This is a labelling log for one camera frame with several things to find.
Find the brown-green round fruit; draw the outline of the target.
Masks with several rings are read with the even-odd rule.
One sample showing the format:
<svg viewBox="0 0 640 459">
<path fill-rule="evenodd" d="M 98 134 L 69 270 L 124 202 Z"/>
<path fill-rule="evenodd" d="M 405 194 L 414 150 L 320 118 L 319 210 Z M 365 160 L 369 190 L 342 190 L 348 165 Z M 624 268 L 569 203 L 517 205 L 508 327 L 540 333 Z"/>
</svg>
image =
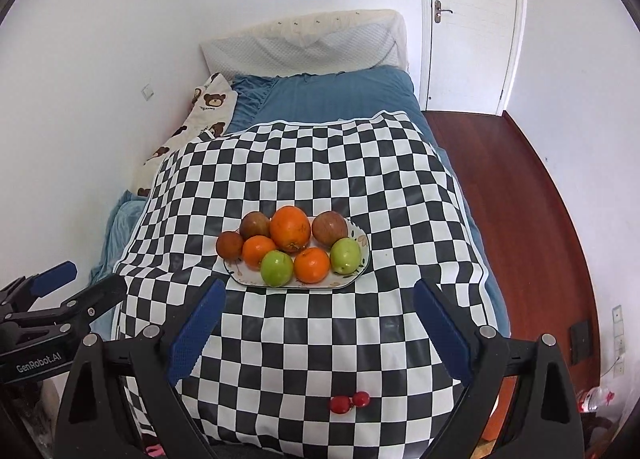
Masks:
<svg viewBox="0 0 640 459">
<path fill-rule="evenodd" d="M 239 233 L 244 240 L 256 236 L 270 237 L 270 219 L 264 213 L 251 211 L 241 220 Z"/>
</svg>

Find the white wall outlet strip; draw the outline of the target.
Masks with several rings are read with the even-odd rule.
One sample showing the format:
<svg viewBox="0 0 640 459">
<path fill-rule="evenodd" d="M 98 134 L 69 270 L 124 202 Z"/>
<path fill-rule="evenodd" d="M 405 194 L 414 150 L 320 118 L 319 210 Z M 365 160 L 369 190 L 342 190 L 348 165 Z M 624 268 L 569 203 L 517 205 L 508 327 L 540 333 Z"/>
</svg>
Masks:
<svg viewBox="0 0 640 459">
<path fill-rule="evenodd" d="M 623 306 L 617 305 L 612 309 L 613 318 L 613 335 L 614 335 L 614 368 L 613 375 L 615 378 L 620 377 L 625 371 L 625 329 Z"/>
</svg>

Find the white door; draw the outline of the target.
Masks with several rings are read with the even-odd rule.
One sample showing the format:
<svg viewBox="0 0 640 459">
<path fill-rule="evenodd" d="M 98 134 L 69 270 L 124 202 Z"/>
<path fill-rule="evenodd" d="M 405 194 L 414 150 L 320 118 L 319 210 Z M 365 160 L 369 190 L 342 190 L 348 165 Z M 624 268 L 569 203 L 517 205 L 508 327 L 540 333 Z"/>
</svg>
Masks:
<svg viewBox="0 0 640 459">
<path fill-rule="evenodd" d="M 421 100 L 428 111 L 500 115 L 522 49 L 526 0 L 425 0 Z"/>
</svg>

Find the red-yellow apple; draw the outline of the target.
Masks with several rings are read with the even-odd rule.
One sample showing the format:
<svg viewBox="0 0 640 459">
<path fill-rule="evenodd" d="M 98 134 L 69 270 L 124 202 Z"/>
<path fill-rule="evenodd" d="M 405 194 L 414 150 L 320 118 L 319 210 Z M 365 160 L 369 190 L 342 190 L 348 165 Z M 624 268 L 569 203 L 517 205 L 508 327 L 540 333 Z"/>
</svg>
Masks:
<svg viewBox="0 0 640 459">
<path fill-rule="evenodd" d="M 346 220 L 334 211 L 325 211 L 315 217 L 311 231 L 314 239 L 326 248 L 331 248 L 335 242 L 348 236 Z"/>
</svg>

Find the plastic bottle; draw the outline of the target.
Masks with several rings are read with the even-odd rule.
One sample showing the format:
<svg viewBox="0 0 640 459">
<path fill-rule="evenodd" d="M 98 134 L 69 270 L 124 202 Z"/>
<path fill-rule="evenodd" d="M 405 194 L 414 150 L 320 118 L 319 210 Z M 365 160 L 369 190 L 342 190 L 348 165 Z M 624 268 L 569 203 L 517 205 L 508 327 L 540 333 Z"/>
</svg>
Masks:
<svg viewBox="0 0 640 459">
<path fill-rule="evenodd" d="M 577 396 L 577 408 L 580 413 L 596 413 L 612 403 L 615 393 L 608 387 L 593 387 L 581 391 Z"/>
</svg>

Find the bear print blanket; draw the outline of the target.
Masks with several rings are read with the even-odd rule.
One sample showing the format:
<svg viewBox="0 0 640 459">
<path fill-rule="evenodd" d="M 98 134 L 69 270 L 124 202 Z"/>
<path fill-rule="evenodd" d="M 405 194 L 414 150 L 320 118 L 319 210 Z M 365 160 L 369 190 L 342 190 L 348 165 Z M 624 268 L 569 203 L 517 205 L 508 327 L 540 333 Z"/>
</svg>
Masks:
<svg viewBox="0 0 640 459">
<path fill-rule="evenodd" d="M 148 197 L 160 164 L 202 132 L 221 136 L 231 123 L 237 100 L 238 93 L 227 79 L 219 72 L 212 74 L 203 85 L 194 89 L 189 115 L 139 168 L 129 190 L 138 196 Z"/>
</svg>

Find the blue bed sheet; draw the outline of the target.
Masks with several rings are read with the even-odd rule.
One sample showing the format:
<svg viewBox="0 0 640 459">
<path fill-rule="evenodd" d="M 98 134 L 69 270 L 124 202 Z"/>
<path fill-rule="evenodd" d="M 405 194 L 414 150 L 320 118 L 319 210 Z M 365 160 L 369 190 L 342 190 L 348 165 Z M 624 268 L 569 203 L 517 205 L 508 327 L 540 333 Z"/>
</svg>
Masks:
<svg viewBox="0 0 640 459">
<path fill-rule="evenodd" d="M 437 144 L 404 70 L 381 66 L 325 75 L 296 74 L 280 78 L 241 74 L 227 78 L 238 93 L 232 120 L 222 135 L 273 121 L 326 123 L 371 118 L 384 110 L 402 111 L 432 145 L 442 165 L 454 173 L 446 150 Z M 146 197 L 125 191 L 108 216 L 101 257 L 89 275 L 90 285 L 110 275 L 122 256 Z"/>
</svg>

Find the black white checkered cloth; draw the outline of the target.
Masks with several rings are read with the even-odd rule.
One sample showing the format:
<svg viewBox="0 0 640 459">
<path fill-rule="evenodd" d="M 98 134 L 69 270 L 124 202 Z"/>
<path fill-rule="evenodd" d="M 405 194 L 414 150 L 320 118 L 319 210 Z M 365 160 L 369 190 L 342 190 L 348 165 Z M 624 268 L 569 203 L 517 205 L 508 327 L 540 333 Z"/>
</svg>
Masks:
<svg viewBox="0 0 640 459">
<path fill-rule="evenodd" d="M 430 445 L 462 386 L 416 315 L 418 281 L 479 325 L 498 321 L 457 179 L 402 111 L 198 136 L 160 164 L 115 269 L 119 338 L 224 283 L 178 392 L 206 439 L 287 456 Z"/>
</svg>

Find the dark orange-brown fruit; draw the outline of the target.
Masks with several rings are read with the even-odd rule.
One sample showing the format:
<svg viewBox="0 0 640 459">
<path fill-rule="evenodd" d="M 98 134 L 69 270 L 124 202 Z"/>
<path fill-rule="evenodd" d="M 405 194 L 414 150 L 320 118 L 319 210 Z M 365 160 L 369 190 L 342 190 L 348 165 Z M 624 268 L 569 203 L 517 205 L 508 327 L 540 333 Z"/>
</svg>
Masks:
<svg viewBox="0 0 640 459">
<path fill-rule="evenodd" d="M 237 231 L 223 231 L 216 241 L 218 257 L 235 262 L 241 258 L 244 239 Z"/>
</svg>

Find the red cherry tomato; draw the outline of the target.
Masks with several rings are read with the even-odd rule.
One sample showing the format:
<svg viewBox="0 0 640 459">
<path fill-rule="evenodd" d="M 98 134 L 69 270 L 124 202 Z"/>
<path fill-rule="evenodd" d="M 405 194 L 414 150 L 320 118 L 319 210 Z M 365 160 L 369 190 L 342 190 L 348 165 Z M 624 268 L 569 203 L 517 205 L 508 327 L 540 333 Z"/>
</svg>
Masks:
<svg viewBox="0 0 640 459">
<path fill-rule="evenodd" d="M 356 392 L 352 395 L 352 405 L 356 408 L 364 408 L 370 404 L 371 396 L 365 391 Z"/>
<path fill-rule="evenodd" d="M 352 400 L 349 396 L 338 395 L 330 399 L 330 412 L 336 415 L 344 415 L 352 409 Z"/>
</svg>

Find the small tangerine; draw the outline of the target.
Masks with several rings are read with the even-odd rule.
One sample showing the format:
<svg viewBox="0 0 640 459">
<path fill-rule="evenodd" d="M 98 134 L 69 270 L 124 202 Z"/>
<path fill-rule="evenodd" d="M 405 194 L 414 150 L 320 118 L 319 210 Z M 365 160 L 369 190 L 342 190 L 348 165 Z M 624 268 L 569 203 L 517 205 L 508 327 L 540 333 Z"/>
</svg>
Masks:
<svg viewBox="0 0 640 459">
<path fill-rule="evenodd" d="M 294 275 L 301 283 L 315 285 L 326 279 L 331 270 L 328 253 L 320 248 L 307 248 L 294 260 Z"/>
<path fill-rule="evenodd" d="M 244 241 L 241 259 L 248 268 L 259 271 L 262 259 L 275 249 L 277 245 L 269 237 L 256 235 Z"/>
</svg>

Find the white pillow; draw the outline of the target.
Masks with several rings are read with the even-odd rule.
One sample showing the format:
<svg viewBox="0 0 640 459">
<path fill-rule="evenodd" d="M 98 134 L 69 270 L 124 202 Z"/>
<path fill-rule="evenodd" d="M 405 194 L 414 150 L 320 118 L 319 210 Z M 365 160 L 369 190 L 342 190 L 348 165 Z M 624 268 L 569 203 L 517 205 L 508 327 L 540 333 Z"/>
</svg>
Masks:
<svg viewBox="0 0 640 459">
<path fill-rule="evenodd" d="M 404 17 L 390 9 L 319 12 L 273 20 L 201 44 L 207 68 L 238 74 L 331 74 L 409 69 Z"/>
</svg>

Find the floral ceramic plate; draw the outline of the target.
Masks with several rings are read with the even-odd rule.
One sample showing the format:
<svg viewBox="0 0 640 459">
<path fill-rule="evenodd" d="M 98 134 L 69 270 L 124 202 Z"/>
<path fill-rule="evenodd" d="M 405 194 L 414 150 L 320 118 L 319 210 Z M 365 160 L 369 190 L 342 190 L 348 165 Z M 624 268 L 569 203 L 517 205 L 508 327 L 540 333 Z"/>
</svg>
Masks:
<svg viewBox="0 0 640 459">
<path fill-rule="evenodd" d="M 351 285 L 370 262 L 368 235 L 349 219 L 345 220 L 350 242 L 337 241 L 337 250 L 326 249 L 311 237 L 302 252 L 284 257 L 279 249 L 271 251 L 259 268 L 243 259 L 223 261 L 224 269 L 239 285 L 255 288 L 292 290 L 336 290 Z"/>
</svg>

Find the green apple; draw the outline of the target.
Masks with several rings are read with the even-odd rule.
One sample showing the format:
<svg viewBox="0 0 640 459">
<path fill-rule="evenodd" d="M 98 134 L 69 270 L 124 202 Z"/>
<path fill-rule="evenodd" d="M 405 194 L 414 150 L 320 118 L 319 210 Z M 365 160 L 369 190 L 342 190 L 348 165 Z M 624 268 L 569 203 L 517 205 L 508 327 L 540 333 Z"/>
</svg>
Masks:
<svg viewBox="0 0 640 459">
<path fill-rule="evenodd" d="M 293 276 L 292 257 L 279 250 L 268 252 L 260 264 L 260 275 L 268 287 L 287 285 Z"/>
<path fill-rule="evenodd" d="M 332 245 L 330 251 L 332 271 L 335 274 L 348 276 L 354 273 L 361 263 L 361 249 L 358 242 L 345 237 Z"/>
</svg>

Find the large orange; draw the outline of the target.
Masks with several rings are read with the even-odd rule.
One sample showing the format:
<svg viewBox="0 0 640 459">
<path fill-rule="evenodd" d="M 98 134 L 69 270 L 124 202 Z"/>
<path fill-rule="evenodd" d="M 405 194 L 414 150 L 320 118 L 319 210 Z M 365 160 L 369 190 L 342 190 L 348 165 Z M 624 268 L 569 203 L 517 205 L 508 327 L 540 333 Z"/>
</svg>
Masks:
<svg viewBox="0 0 640 459">
<path fill-rule="evenodd" d="M 302 251 L 311 238 L 308 216 L 294 205 L 278 208 L 270 219 L 270 237 L 285 253 Z"/>
</svg>

